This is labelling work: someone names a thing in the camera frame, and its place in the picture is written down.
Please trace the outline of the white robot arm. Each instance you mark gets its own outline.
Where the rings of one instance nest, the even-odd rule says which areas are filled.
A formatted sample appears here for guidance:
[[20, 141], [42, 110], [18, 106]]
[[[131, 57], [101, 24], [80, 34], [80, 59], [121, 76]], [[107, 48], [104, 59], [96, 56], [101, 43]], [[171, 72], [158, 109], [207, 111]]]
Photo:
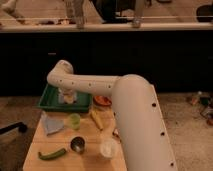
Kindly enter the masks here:
[[178, 171], [154, 87], [145, 78], [75, 75], [72, 65], [60, 60], [47, 82], [111, 99], [127, 171]]

